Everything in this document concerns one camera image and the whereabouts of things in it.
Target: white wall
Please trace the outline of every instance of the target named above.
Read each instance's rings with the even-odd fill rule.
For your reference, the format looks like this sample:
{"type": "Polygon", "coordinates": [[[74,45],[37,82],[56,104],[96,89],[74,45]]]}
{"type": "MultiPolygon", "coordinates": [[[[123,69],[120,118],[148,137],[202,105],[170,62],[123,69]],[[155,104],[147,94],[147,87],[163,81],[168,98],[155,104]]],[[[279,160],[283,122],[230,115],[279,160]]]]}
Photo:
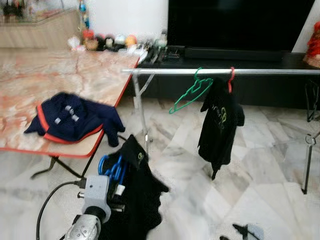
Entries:
{"type": "Polygon", "coordinates": [[[168,24],[168,0],[86,0],[90,27],[100,34],[158,38],[168,24]]]}
{"type": "Polygon", "coordinates": [[[305,53],[308,49],[307,42],[314,32],[314,25],[320,21],[320,0],[315,0],[308,18],[292,50],[293,53],[305,53]]]}

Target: black t-shirt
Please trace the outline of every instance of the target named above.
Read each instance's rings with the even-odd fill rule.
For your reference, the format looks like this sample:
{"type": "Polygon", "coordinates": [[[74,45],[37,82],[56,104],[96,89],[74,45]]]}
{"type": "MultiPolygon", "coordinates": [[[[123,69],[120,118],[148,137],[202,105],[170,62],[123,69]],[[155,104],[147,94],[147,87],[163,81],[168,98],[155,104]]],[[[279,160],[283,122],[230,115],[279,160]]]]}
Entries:
{"type": "Polygon", "coordinates": [[[211,162],[212,180],[222,165],[230,163],[237,126],[243,126],[245,115],[227,83],[220,78],[213,81],[201,112],[207,110],[199,139],[199,155],[211,162]]]}
{"type": "Polygon", "coordinates": [[[124,212],[112,211],[108,222],[102,225],[99,240],[145,240],[148,232],[162,221],[158,212],[160,195],[169,188],[153,176],[148,165],[148,154],[131,135],[117,152],[110,154],[103,164],[103,172],[111,168],[118,158],[129,163],[123,185],[125,190],[118,203],[124,212]]]}

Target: marble-pattern tabletop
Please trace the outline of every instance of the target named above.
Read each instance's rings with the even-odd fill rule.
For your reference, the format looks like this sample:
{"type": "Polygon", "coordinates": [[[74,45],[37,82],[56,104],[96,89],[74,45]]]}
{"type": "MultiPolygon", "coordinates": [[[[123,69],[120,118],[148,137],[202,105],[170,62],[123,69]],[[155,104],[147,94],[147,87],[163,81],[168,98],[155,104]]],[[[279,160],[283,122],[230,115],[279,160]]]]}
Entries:
{"type": "Polygon", "coordinates": [[[36,106],[59,92],[116,106],[137,56],[113,52],[21,52],[0,58],[0,150],[85,158],[100,131],[77,144],[59,144],[37,133],[24,134],[36,106]]]}

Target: marble floor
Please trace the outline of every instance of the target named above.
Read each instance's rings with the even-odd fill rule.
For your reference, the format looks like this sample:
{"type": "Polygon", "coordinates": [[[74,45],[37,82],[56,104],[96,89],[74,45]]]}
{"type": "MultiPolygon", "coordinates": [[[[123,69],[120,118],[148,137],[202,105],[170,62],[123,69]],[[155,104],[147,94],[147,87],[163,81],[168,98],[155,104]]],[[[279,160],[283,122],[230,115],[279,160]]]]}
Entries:
{"type": "MultiPolygon", "coordinates": [[[[306,155],[305,135],[320,123],[306,121],[297,109],[243,106],[245,125],[236,131],[231,163],[211,181],[211,165],[201,159],[197,145],[205,118],[201,102],[169,114],[173,101],[143,99],[152,143],[149,165],[170,186],[160,197],[162,223],[148,240],[241,240],[232,227],[252,224],[264,240],[320,239],[320,145],[312,152],[308,194],[301,184],[306,155]]],[[[133,99],[124,97],[118,112],[126,126],[143,143],[142,125],[133,99]]],[[[106,138],[89,174],[97,173],[102,155],[114,152],[106,138]]],[[[86,161],[62,158],[81,172],[86,161]]],[[[75,178],[59,165],[34,180],[30,176],[49,166],[49,157],[0,152],[0,239],[34,239],[39,210],[50,191],[75,178]]],[[[81,212],[83,200],[76,186],[60,189],[47,205],[40,228],[41,239],[56,240],[81,212]]]]}

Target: red hanger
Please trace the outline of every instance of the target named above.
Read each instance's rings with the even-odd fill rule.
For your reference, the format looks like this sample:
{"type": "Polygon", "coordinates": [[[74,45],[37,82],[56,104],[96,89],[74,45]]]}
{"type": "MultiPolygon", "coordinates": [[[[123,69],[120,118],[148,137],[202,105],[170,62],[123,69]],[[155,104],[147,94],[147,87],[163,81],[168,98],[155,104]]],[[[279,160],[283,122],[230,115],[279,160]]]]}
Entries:
{"type": "Polygon", "coordinates": [[[232,93],[232,86],[231,86],[231,81],[235,78],[235,68],[232,66],[231,67],[231,78],[228,81],[228,88],[229,88],[229,93],[232,93]]]}

